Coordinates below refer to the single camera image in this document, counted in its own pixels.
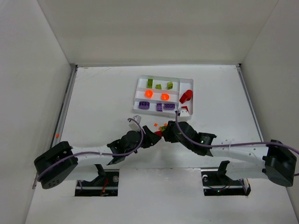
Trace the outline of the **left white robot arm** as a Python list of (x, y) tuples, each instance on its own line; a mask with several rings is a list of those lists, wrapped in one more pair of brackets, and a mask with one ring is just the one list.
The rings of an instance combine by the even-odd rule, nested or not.
[(103, 165), (116, 165), (131, 154), (136, 154), (139, 148), (156, 145), (161, 138), (160, 130), (152, 132), (144, 126), (142, 130), (128, 131), (120, 139), (100, 147), (75, 147), (62, 141), (34, 160), (37, 181), (43, 189), (50, 189), (67, 180), (79, 167), (95, 166), (93, 177), (103, 175)]

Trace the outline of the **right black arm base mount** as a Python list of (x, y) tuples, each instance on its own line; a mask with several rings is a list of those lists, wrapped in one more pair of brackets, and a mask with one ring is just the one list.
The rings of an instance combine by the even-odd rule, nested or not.
[(251, 186), (247, 179), (232, 180), (226, 176), (229, 161), (220, 166), (201, 170), (204, 196), (249, 196)]

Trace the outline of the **purple butterfly lego bricks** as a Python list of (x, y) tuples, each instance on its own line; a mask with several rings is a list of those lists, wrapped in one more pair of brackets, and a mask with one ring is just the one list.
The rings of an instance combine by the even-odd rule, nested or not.
[(157, 103), (157, 104), (156, 104), (156, 111), (157, 111), (157, 112), (162, 112), (162, 111), (163, 111), (162, 103)]

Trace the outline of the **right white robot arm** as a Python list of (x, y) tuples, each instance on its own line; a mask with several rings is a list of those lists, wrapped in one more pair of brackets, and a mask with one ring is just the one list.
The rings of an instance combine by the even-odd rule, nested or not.
[(250, 145), (212, 146), (215, 134), (198, 133), (187, 122), (169, 121), (160, 128), (166, 142), (181, 143), (199, 156), (223, 157), (217, 176), (226, 185), (229, 180), (268, 179), (291, 187), (295, 177), (296, 156), (278, 140)]

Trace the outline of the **red oval flower lego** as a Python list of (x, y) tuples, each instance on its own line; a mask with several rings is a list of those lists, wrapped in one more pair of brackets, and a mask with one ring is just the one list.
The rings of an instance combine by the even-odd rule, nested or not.
[(193, 96), (193, 91), (192, 91), (192, 90), (187, 90), (187, 91), (185, 92), (185, 94), (186, 94), (189, 98), (191, 98), (191, 97)]

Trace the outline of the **orange round lego disc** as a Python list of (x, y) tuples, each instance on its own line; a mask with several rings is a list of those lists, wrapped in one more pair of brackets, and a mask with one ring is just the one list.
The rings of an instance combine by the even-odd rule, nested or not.
[(146, 98), (152, 98), (153, 91), (152, 90), (146, 90), (144, 95), (145, 95)]

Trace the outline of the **purple half butterfly lego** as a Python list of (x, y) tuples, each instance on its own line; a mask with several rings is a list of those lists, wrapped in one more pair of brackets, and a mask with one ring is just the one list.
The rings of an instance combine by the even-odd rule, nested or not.
[(164, 109), (165, 110), (174, 110), (175, 104), (164, 104)]

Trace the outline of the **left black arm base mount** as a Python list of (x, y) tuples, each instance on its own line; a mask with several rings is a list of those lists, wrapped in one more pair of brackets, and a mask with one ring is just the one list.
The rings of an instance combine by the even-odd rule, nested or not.
[(114, 197), (118, 196), (119, 170), (104, 170), (102, 165), (95, 165), (97, 176), (91, 181), (77, 181), (75, 196)]

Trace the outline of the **lime green sloped lego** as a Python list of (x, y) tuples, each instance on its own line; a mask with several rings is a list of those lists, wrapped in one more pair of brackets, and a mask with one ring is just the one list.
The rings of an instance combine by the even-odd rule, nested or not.
[(167, 83), (167, 89), (171, 90), (173, 88), (173, 82), (168, 82)]

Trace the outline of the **small orange lego pieces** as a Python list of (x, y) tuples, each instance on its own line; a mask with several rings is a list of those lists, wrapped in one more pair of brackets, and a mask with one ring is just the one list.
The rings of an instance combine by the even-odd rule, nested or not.
[(167, 128), (167, 126), (168, 126), (167, 123), (164, 123), (164, 124), (158, 124), (158, 123), (155, 123), (155, 124), (154, 124), (154, 127), (157, 128), (158, 130), (164, 130), (164, 129)]

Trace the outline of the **purple paw print lego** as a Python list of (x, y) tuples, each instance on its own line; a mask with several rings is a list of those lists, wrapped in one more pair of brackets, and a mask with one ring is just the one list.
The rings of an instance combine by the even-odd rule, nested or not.
[(150, 102), (140, 101), (138, 108), (141, 109), (141, 110), (148, 110), (150, 108)]

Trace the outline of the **lime green long lego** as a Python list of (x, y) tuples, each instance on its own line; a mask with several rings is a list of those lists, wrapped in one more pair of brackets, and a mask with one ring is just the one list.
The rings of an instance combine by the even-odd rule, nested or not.
[(147, 88), (149, 88), (149, 89), (153, 88), (153, 79), (148, 79), (148, 81), (147, 81)]

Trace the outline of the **orange curved lego piece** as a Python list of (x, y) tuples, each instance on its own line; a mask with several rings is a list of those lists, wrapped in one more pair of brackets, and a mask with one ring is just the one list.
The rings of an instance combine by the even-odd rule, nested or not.
[(168, 94), (166, 94), (166, 93), (162, 93), (162, 94), (161, 94), (161, 99), (162, 99), (163, 101), (168, 101), (169, 98), (170, 98), (170, 96), (169, 96)]

